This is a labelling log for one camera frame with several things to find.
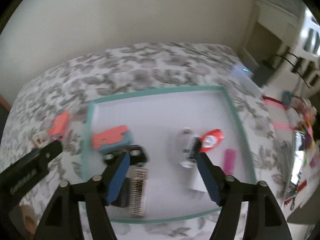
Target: tray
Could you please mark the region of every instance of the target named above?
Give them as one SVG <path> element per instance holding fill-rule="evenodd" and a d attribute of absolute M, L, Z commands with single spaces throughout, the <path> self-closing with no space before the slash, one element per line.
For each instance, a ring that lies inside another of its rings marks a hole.
<path fill-rule="evenodd" d="M 234 176 L 256 183 L 246 135 L 226 89 L 223 86 L 192 86 L 143 90 L 116 94 L 91 102 L 83 136 L 84 180 L 105 169 L 102 156 L 91 147 L 93 133 L 127 125 L 134 144 L 142 145 L 149 156 L 146 182 L 146 215 L 132 217 L 128 208 L 108 206 L 111 221 L 122 223 L 165 223 L 203 216 L 220 210 L 207 192 L 188 188 L 192 169 L 172 161 L 174 139 L 185 127 L 202 135 L 221 129 L 225 139 L 207 155 L 222 166 L 224 152 L 237 151 Z"/>

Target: beige wall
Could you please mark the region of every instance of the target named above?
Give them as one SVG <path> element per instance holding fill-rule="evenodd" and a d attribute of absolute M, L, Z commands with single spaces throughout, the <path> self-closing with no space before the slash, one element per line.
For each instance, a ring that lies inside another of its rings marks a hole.
<path fill-rule="evenodd" d="M 138 42 L 238 50 L 254 0 L 24 0 L 0 36 L 0 93 L 82 54 Z"/>

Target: floral pattern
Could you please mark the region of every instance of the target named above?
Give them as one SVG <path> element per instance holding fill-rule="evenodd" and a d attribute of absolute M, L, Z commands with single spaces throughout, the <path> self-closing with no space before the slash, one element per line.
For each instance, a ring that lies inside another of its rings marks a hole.
<path fill-rule="evenodd" d="M 81 182 L 81 140 L 90 100 L 115 93 L 180 85 L 224 85 L 243 122 L 257 179 L 268 182 L 277 197 L 283 192 L 281 151 L 276 145 L 268 110 L 261 98 L 242 87 L 229 74 L 239 63 L 229 47 L 214 44 L 141 43 L 88 54 L 58 65 L 26 83 L 19 92 L 0 147 L 0 171 L 32 149 L 31 138 L 47 129 L 58 111 L 72 118 L 63 139 L 63 153 L 49 165 L 49 175 L 22 199 L 41 218 L 62 180 Z M 80 210 L 84 236 L 90 239 L 88 221 Z M 245 224 L 242 212 L 236 239 Z M 208 239 L 219 213 L 164 224 L 112 223 L 118 239 Z"/>

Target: green edge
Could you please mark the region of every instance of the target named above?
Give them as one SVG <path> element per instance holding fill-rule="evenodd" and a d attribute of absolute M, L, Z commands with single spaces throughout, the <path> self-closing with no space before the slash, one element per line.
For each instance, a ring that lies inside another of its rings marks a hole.
<path fill-rule="evenodd" d="M 90 156 L 91 151 L 91 122 L 92 122 L 92 116 L 94 112 L 94 105 L 108 102 L 108 101 L 114 101 L 114 100 L 121 100 L 126 98 L 135 98 L 135 97 L 143 97 L 143 96 L 151 96 L 151 95 L 159 95 L 159 94 L 168 94 L 168 93 L 177 93 L 177 92 L 190 92 L 190 91 L 201 91 L 201 90 L 220 90 L 223 92 L 227 103 L 231 109 L 233 118 L 236 121 L 237 128 L 239 130 L 240 136 L 243 139 L 245 150 L 248 154 L 245 155 L 245 161 L 249 165 L 249 176 L 250 176 L 250 182 L 252 184 L 257 183 L 257 179 L 254 172 L 254 167 L 252 163 L 252 158 L 250 155 L 250 148 L 248 145 L 248 140 L 246 133 L 243 129 L 242 122 L 237 114 L 237 109 L 234 106 L 226 88 L 224 86 L 179 86 L 179 87 L 172 87 L 172 88 L 155 88 L 155 89 L 149 89 L 149 90 L 142 90 L 142 91 L 135 91 L 135 92 L 129 92 L 129 93 L 123 93 L 123 94 L 115 94 L 106 96 L 103 98 L 98 98 L 96 100 L 93 100 L 90 102 L 86 124 L 84 126 L 84 133 L 82 136 L 83 140 L 83 149 L 82 149 L 82 163 L 86 163 L 87 158 Z M 84 180 L 88 180 L 88 170 L 86 165 L 82 165 L 81 174 Z M 169 218 L 169 219 L 155 219 L 155 220 L 143 220 L 143 219 L 110 219 L 111 222 L 118 222 L 118 223 L 127 223 L 127 224 L 158 224 L 158 223 L 169 223 L 174 221 L 180 221 L 180 220 L 189 220 L 205 215 L 209 215 L 212 213 L 215 213 L 217 211 L 220 211 L 221 208 L 215 208 L 211 209 L 205 212 L 196 213 L 189 216 L 184 217 L 176 217 L 176 218 Z"/>

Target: purple object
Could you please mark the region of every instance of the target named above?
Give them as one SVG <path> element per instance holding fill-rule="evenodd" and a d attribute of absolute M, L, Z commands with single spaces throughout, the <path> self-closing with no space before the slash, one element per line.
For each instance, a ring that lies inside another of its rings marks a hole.
<path fill-rule="evenodd" d="M 226 152 L 224 154 L 224 164 L 222 168 L 224 174 L 226 175 L 233 174 L 235 160 L 236 160 L 236 151 L 233 149 L 226 149 Z"/>

